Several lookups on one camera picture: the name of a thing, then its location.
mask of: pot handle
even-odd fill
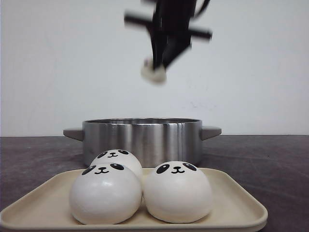
[[[220,135],[222,133],[222,129],[219,127],[212,126],[203,126],[200,134],[201,140],[209,139]]]
[[[78,141],[84,140],[84,132],[82,129],[64,129],[63,135]]]

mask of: pot rim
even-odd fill
[[[117,122],[117,121],[132,121],[132,120],[145,120],[145,121],[160,121],[160,120],[166,120],[167,122],[163,123],[153,123],[153,122],[144,122],[144,123],[125,123],[125,122]],[[96,124],[111,124],[111,125],[167,125],[167,124],[180,124],[180,123],[197,123],[201,122],[200,119],[192,119],[192,118],[176,118],[176,117],[130,117],[130,118],[104,118],[104,119],[92,119],[92,120],[86,120],[84,123],[96,123]]]

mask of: panda mouth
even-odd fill
[[[177,171],[171,172],[171,173],[173,173],[173,174],[176,174],[176,173],[184,173],[184,171],[178,171],[178,169],[177,169]]]
[[[95,173],[95,174],[109,173],[109,172],[110,172],[110,171],[105,172],[105,171],[101,170],[101,172],[99,172],[99,173]]]

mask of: robotic arm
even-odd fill
[[[211,39],[212,33],[190,29],[189,22],[207,8],[210,0],[204,0],[200,10],[195,14],[197,0],[147,0],[155,2],[152,20],[126,13],[125,22],[145,26],[149,32],[153,60],[147,61],[142,74],[155,76],[157,72],[165,74],[165,69],[187,47],[191,46],[191,36]]]

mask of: tray rim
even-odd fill
[[[152,170],[154,168],[143,168],[143,170]],[[53,179],[58,178],[61,175],[65,175],[66,173],[70,173],[70,172],[81,172],[84,169],[75,169],[75,170],[69,170],[69,171],[65,171],[59,174],[56,174],[55,176],[51,177],[50,179],[48,179],[47,181],[45,181],[44,183],[42,183],[41,185],[39,185],[38,187],[36,187],[35,189],[33,189],[32,191],[30,191],[29,193],[27,193],[26,195],[24,195],[23,197],[21,197],[20,199],[18,199],[17,201],[15,201],[14,203],[10,204],[9,206],[5,207],[1,212],[0,212],[0,228],[4,228],[4,229],[9,229],[9,230],[33,230],[33,231],[37,231],[37,230],[51,230],[51,231],[57,231],[57,230],[140,230],[140,229],[144,229],[144,230],[153,230],[153,229],[249,229],[249,228],[254,228],[254,227],[258,227],[258,226],[262,226],[262,225],[266,225],[267,222],[267,218],[268,218],[268,211],[265,208],[265,206],[263,206],[254,196],[252,196],[247,190],[245,190],[239,183],[236,182],[236,180],[234,180],[229,174],[217,170],[217,169],[212,169],[212,168],[199,168],[200,170],[211,170],[212,172],[218,172],[221,173],[223,175],[225,175],[230,181],[232,181],[234,184],[236,184],[242,191],[244,191],[246,193],[246,195],[253,200],[257,205],[259,205],[260,208],[262,208],[263,210],[263,215],[251,222],[251,223],[246,223],[246,224],[225,224],[225,225],[209,225],[207,227],[205,227],[205,225],[203,224],[192,224],[192,223],[170,223],[170,224],[158,224],[158,225],[149,225],[149,224],[138,224],[138,225],[128,225],[128,224],[115,224],[115,225],[104,225],[104,224],[98,224],[98,225],[71,225],[71,226],[59,226],[59,227],[51,227],[51,226],[42,226],[42,227],[25,227],[25,226],[18,226],[18,225],[14,225],[8,222],[3,221],[1,215],[3,215],[3,213],[5,213],[10,207],[18,204],[20,201],[22,201],[24,198],[26,198],[27,196],[31,195],[34,191],[37,191],[41,188],[44,187],[44,185],[49,182],[52,181]]]

